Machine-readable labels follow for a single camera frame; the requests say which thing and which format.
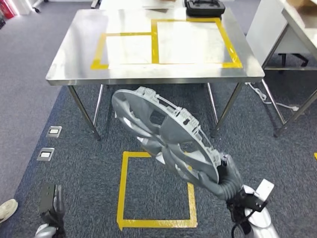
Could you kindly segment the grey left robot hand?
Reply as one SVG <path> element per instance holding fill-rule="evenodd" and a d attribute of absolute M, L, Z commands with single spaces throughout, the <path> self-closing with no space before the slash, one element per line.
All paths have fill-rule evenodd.
<path fill-rule="evenodd" d="M 56 209 L 60 227 L 64 226 L 63 217 L 65 215 L 65 205 L 63 201 L 63 189 L 61 185 L 57 186 Z"/>

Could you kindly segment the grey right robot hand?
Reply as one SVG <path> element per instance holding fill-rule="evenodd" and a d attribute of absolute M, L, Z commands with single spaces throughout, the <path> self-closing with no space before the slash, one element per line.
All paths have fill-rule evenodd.
<path fill-rule="evenodd" d="M 235 196 L 242 187 L 242 178 L 235 167 L 234 161 L 230 155 L 220 153 L 222 162 L 226 162 L 226 165 L 223 167 L 223 172 L 219 174 L 219 182 L 215 183 L 209 179 L 209 177 L 204 173 L 200 172 L 199 180 L 202 183 L 202 187 L 211 192 L 216 197 L 228 201 Z"/>

